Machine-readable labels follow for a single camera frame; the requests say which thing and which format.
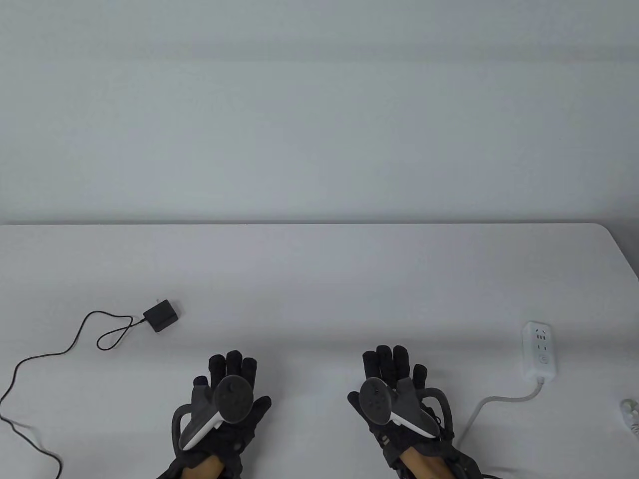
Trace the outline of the person's right hand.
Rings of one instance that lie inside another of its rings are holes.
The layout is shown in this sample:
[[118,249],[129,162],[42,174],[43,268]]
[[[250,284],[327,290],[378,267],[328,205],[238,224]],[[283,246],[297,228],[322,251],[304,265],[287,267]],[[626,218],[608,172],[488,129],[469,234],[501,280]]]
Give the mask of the person's right hand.
[[389,465],[408,449],[456,460],[452,411],[443,391],[427,388],[427,368],[409,365],[408,350],[379,345],[363,356],[365,382],[347,396],[366,422]]

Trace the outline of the person's left hand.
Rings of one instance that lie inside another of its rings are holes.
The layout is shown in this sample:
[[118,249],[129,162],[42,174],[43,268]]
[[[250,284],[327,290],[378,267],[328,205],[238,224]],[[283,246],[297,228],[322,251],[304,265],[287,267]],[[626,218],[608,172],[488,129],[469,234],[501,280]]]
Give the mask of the person's left hand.
[[241,477],[242,453],[272,406],[269,396],[254,398],[254,358],[237,350],[215,354],[209,372],[194,379],[190,402],[174,411],[174,460],[165,478]]

